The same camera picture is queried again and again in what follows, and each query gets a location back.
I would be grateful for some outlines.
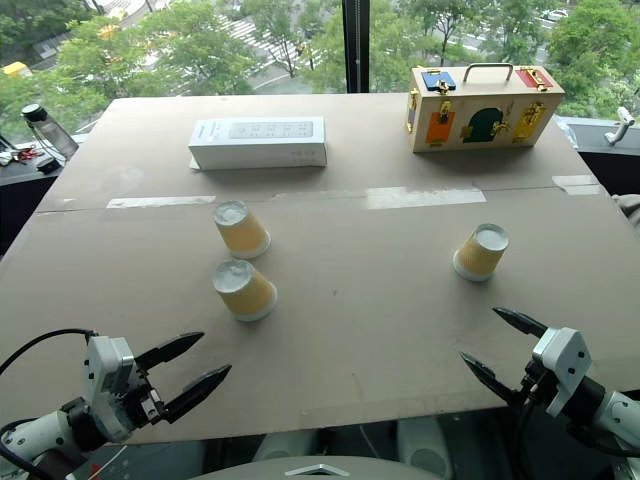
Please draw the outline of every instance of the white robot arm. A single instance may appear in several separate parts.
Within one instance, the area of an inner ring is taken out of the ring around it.
[[[541,404],[552,417],[565,415],[569,433],[588,447],[628,459],[628,478],[640,480],[640,405],[620,392],[605,388],[586,374],[591,355],[582,334],[571,328],[548,328],[533,318],[506,308],[493,309],[516,329],[540,340],[525,367],[520,390],[511,390],[493,371],[467,353],[461,356],[474,375],[508,405],[533,407]],[[602,433],[613,434],[618,447],[602,443]],[[516,465],[519,464],[516,434]]]
[[[148,371],[186,352],[203,335],[180,335],[138,357],[124,338],[88,336],[84,396],[43,417],[2,427],[0,478],[24,472],[26,478],[63,479],[105,443],[123,442],[148,423],[178,420],[222,383],[231,366],[203,375],[166,404],[149,383]],[[5,362],[0,373],[16,357]]]

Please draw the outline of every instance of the cardboard sheet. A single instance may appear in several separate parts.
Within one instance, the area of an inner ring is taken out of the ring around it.
[[[38,211],[104,208],[114,198],[215,195],[266,200],[292,192],[407,187],[498,190],[555,186],[552,176],[589,175],[550,122],[535,147],[414,154],[407,94],[254,95],[114,101]],[[328,165],[194,171],[187,148],[200,119],[325,118]]]
[[[372,169],[391,172],[393,161],[374,155]],[[229,256],[210,205],[37,213],[0,262],[1,356],[61,327],[124,336],[137,353],[205,332],[183,357],[152,370],[152,382],[170,399],[224,363],[233,365],[230,375],[179,422],[147,427],[133,442],[501,405],[458,357],[472,353],[518,384],[535,339],[493,314],[496,305],[580,329],[596,380],[639,387],[640,239],[613,201],[555,186],[484,195],[480,203],[374,210],[339,195],[249,201],[273,238],[253,263],[279,291],[273,314],[255,324],[235,321],[211,285]],[[451,256],[482,222],[503,226],[511,243],[495,277],[478,285],[453,271]],[[0,422],[45,414],[81,394],[83,355],[81,338],[64,338],[12,366],[2,378]]]

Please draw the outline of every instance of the white tape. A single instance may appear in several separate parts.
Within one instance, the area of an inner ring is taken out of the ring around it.
[[[461,203],[486,202],[484,194],[477,188],[448,190],[407,190],[406,187],[367,189],[367,208],[384,210],[389,208],[431,207]]]
[[[593,175],[558,175],[551,180],[569,195],[597,195],[602,192],[598,179]]]
[[[214,196],[195,197],[141,197],[141,198],[112,198],[107,208],[147,208],[166,207],[170,205],[205,205],[213,203]]]
[[[597,195],[602,192],[600,185],[570,185],[560,187],[569,195]]]
[[[443,190],[410,190],[407,187],[380,187],[365,190],[320,190],[316,192],[279,193],[273,201],[295,200],[354,200],[354,205],[367,210],[390,208],[430,207],[461,203],[486,202],[484,194],[475,187]]]

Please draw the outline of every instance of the car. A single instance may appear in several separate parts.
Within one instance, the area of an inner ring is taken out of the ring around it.
[[[542,18],[550,20],[552,22],[557,22],[562,18],[566,18],[569,16],[569,12],[567,12],[564,8],[558,8],[556,10],[546,11],[542,14]]]

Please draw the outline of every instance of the upside-down paper cup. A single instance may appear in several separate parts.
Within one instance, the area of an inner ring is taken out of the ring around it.
[[[271,313],[278,290],[246,260],[229,260],[216,268],[213,287],[236,319],[252,322]]]
[[[493,223],[478,226],[453,255],[453,268],[472,282],[484,282],[493,275],[509,245],[507,232]]]
[[[269,232],[243,202],[221,203],[216,207],[214,220],[229,252],[236,258],[257,257],[271,244]]]

